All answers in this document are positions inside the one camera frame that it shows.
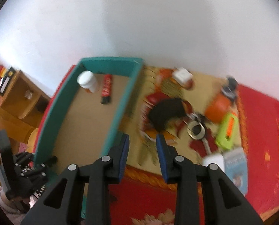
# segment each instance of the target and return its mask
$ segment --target white eraser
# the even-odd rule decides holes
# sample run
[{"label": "white eraser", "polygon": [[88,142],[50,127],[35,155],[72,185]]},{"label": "white eraser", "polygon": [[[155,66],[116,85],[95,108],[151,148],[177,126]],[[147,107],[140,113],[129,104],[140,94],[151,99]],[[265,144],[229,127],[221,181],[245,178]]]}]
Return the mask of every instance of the white eraser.
[{"label": "white eraser", "polygon": [[192,74],[185,68],[178,68],[173,72],[173,79],[181,85],[185,85],[191,78]]},{"label": "white eraser", "polygon": [[224,157],[220,153],[216,153],[210,156],[205,156],[202,160],[202,165],[207,167],[209,164],[214,163],[219,166],[219,168],[225,172],[225,161]]}]

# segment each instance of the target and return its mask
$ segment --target red glue stick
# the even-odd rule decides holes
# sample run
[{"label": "red glue stick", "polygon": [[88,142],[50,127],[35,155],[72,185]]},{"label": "red glue stick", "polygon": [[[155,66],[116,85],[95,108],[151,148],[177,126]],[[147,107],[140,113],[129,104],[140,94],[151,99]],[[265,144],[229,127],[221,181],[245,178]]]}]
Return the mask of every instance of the red glue stick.
[{"label": "red glue stick", "polygon": [[110,103],[112,83],[113,83],[113,76],[111,74],[105,74],[104,80],[103,80],[103,89],[101,92],[101,103],[102,104]]}]

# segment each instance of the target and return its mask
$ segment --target silver screw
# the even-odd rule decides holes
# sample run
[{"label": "silver screw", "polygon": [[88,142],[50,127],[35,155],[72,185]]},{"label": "silver screw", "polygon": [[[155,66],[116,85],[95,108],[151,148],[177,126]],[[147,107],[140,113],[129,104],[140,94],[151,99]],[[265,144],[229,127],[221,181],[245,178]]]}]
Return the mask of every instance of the silver screw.
[{"label": "silver screw", "polygon": [[110,161],[111,158],[110,158],[110,156],[104,156],[101,159],[103,162],[108,162],[108,161]]},{"label": "silver screw", "polygon": [[183,157],[183,156],[176,156],[176,157],[175,157],[175,160],[176,160],[177,162],[183,162],[183,161],[184,161],[184,157]]},{"label": "silver screw", "polygon": [[70,166],[68,166],[68,169],[70,171],[74,171],[77,168],[77,166],[75,164],[71,164]]},{"label": "silver screw", "polygon": [[212,163],[212,164],[209,165],[209,168],[210,168],[211,170],[217,170],[217,169],[218,169],[218,166],[217,166],[217,164]]}]

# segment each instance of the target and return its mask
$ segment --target white wall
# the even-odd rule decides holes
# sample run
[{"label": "white wall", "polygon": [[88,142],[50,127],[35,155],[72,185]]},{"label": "white wall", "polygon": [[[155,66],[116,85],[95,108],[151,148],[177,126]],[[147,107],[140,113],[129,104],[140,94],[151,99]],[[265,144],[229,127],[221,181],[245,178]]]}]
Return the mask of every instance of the white wall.
[{"label": "white wall", "polygon": [[239,82],[279,99],[277,0],[8,0],[0,61],[49,95],[81,57],[137,56]]}]

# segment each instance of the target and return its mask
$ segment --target triangular cutout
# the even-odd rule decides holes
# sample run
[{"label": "triangular cutout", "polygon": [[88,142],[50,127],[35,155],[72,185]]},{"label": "triangular cutout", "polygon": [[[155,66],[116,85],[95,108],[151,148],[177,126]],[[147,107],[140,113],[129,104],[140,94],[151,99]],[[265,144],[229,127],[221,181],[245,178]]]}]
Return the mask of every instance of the triangular cutout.
[{"label": "triangular cutout", "polygon": [[218,181],[219,181],[219,187],[221,188],[224,205],[226,209],[230,209],[241,205],[239,199],[231,191],[230,187],[225,183],[225,181],[222,180],[221,178]]},{"label": "triangular cutout", "polygon": [[59,209],[63,200],[64,192],[67,185],[67,179],[63,178],[58,185],[51,191],[45,199],[44,205]]}]

